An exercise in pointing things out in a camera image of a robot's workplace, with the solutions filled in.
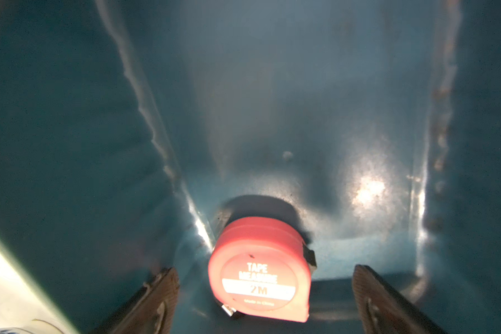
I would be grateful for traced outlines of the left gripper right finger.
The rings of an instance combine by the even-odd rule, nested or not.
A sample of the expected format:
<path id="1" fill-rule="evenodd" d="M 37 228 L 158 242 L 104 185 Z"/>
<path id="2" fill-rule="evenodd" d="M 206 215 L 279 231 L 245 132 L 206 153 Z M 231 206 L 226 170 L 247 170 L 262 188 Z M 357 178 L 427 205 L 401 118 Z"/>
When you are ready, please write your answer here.
<path id="1" fill-rule="evenodd" d="M 352 289 L 366 333 L 446 333 L 367 265 L 355 266 Z"/>

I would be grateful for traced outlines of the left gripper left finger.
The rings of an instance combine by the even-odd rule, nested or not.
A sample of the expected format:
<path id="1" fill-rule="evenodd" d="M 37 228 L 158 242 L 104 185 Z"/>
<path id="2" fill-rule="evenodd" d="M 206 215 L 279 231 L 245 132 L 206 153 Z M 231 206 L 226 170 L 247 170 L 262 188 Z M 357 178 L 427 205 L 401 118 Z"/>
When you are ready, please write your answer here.
<path id="1" fill-rule="evenodd" d="M 94 333 L 169 333 L 180 290 L 176 268 L 164 269 L 110 315 Z"/>

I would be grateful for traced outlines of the pink tape measure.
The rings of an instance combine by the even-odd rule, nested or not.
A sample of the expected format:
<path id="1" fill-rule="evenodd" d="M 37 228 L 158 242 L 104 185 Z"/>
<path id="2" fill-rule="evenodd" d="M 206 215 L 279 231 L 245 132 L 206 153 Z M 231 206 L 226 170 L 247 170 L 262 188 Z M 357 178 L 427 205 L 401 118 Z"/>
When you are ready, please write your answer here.
<path id="1" fill-rule="evenodd" d="M 314 251 L 295 228 L 275 218 L 244 217 L 222 231 L 208 276 L 226 310 L 304 323 L 316 268 Z"/>

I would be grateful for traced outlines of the teal plastic storage box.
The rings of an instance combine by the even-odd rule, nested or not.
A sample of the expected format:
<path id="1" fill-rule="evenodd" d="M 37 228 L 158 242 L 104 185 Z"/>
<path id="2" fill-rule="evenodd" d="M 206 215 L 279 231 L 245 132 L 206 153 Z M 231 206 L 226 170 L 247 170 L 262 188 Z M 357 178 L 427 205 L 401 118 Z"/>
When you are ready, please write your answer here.
<path id="1" fill-rule="evenodd" d="M 307 322 L 217 303 L 250 216 L 315 252 Z M 361 333 L 357 264 L 501 333 L 501 1 L 0 1 L 0 247 L 80 333 L 170 267 L 173 333 Z"/>

